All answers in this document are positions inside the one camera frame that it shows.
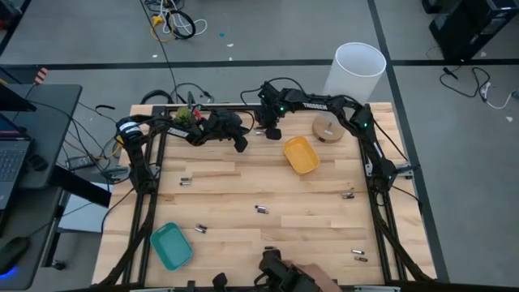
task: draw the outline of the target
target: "computer mouse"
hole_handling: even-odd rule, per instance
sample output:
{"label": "computer mouse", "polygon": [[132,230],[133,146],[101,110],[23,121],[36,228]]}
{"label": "computer mouse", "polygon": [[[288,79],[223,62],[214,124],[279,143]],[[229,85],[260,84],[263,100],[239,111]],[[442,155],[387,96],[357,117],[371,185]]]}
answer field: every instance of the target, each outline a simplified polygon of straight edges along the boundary
{"label": "computer mouse", "polygon": [[19,259],[29,249],[29,238],[13,238],[5,246],[0,247],[0,275],[11,271]]}

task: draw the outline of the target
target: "round wooden block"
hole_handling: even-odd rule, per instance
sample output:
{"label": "round wooden block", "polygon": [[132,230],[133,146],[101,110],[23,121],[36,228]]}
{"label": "round wooden block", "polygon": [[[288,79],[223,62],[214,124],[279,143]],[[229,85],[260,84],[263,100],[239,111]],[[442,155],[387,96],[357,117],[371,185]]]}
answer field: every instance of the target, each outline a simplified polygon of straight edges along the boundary
{"label": "round wooden block", "polygon": [[335,122],[331,122],[322,115],[318,115],[314,119],[311,130],[319,141],[325,143],[336,143],[346,132],[344,127]]}

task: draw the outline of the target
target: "white cable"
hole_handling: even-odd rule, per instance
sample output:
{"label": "white cable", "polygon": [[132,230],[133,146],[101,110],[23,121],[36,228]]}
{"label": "white cable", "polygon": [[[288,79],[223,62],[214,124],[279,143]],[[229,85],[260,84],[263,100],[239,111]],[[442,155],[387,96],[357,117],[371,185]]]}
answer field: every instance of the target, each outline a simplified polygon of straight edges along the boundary
{"label": "white cable", "polygon": [[[177,4],[175,4],[175,1],[174,0],[170,0],[170,1],[173,3],[174,9],[178,10]],[[164,14],[163,7],[164,7],[164,0],[161,0],[161,17],[165,21],[165,18],[167,17],[167,15]],[[183,28],[187,32],[187,34],[191,34],[191,31],[189,29],[187,29],[191,26],[190,24],[185,25],[184,22],[182,21],[182,17],[179,15],[178,20],[180,21],[181,25],[178,25],[177,21],[175,20],[175,16],[174,15],[172,15],[172,16],[173,16],[173,23],[174,23],[175,27]],[[205,19],[197,19],[197,20],[193,21],[193,24],[196,24],[197,22],[205,23],[205,27],[204,27],[204,29],[202,29],[201,32],[195,33],[195,36],[201,35],[208,29],[208,22]],[[166,33],[166,34],[171,33],[168,26],[166,25],[166,22],[164,22],[164,25],[162,26],[162,32]]]}
{"label": "white cable", "polygon": [[513,95],[514,92],[511,92],[511,93],[508,95],[508,97],[507,97],[506,102],[504,103],[504,105],[502,105],[502,106],[495,106],[495,105],[491,104],[491,103],[489,102],[489,100],[488,100],[487,93],[488,93],[488,89],[489,89],[489,87],[490,87],[490,82],[487,82],[487,84],[485,84],[485,88],[481,88],[481,94],[483,95],[483,99],[484,99],[485,101],[487,101],[486,103],[487,103],[487,104],[488,104],[492,109],[494,109],[494,110],[502,110],[502,109],[504,109],[504,108],[508,105],[508,102],[510,101],[510,98],[512,98],[512,95]]}

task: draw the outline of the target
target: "person's hand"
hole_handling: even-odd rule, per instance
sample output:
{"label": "person's hand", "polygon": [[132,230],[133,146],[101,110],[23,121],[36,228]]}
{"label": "person's hand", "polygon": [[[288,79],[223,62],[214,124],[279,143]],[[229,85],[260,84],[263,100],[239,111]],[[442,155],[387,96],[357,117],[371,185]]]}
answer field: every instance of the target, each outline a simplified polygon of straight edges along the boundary
{"label": "person's hand", "polygon": [[[285,260],[284,263],[290,266],[292,263]],[[302,270],[308,276],[315,280],[316,285],[323,292],[341,292],[341,287],[337,285],[332,278],[317,264],[296,264],[297,268]]]}

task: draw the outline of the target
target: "laptop keyboard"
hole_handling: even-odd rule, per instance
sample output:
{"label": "laptop keyboard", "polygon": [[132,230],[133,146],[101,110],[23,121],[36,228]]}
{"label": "laptop keyboard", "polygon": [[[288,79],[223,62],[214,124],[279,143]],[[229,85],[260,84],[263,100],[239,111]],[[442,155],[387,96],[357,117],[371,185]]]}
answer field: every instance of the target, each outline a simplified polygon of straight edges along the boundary
{"label": "laptop keyboard", "polygon": [[23,150],[0,150],[0,182],[15,180],[24,156]]}

